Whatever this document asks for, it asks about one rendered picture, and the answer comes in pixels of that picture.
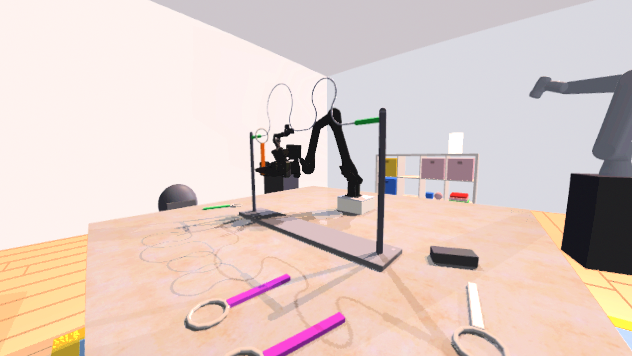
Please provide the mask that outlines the white loop with magenta handle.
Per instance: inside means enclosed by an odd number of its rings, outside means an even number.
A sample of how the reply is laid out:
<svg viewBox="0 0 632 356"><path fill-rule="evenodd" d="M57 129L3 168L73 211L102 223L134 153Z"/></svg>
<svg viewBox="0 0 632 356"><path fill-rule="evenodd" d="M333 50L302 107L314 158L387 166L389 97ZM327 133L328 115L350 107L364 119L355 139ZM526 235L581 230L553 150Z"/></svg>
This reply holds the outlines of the white loop with magenta handle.
<svg viewBox="0 0 632 356"><path fill-rule="evenodd" d="M313 341L326 334L330 330L335 329L339 325L345 322L345 317L340 313L334 314L332 317L323 320L314 326L308 328L307 330L303 330L299 334L288 338L280 344L276 344L273 347L266 349L265 351L260 351L255 347L240 347L235 349L229 353L226 353L225 356L234 356L239 353L253 353L256 356L286 356L289 353L294 352L302 346L305 346L309 342Z"/></svg>
<svg viewBox="0 0 632 356"><path fill-rule="evenodd" d="M290 276L288 274L282 275L274 280L271 280L263 285L260 286L256 286L255 288L248 290L242 294L237 294L236 296L227 299L226 301L221 300L219 298L213 298L213 299L208 299L204 302L200 302L198 303L198 305L196 305L194 308L190 309L189 314L186 317L186 321L188 323L189 326L194 327L194 328L200 328L200 329L204 329L204 328L209 328L210 326L214 326L218 323L220 323L220 321L222 321L228 314L229 314L229 308L233 307L233 306L237 306L239 304L241 304L242 302L250 299L250 298L255 298L257 296L259 296L260 294L270 290L270 289L274 289L286 282L288 282L290 280ZM192 315L193 312L195 310L198 310L201 306L205 305L205 304L209 304L209 303L215 303L215 302L219 302L225 305L226 310L225 312L216 320L210 322L210 323L202 323L202 324L198 324L195 322L192 322Z"/></svg>

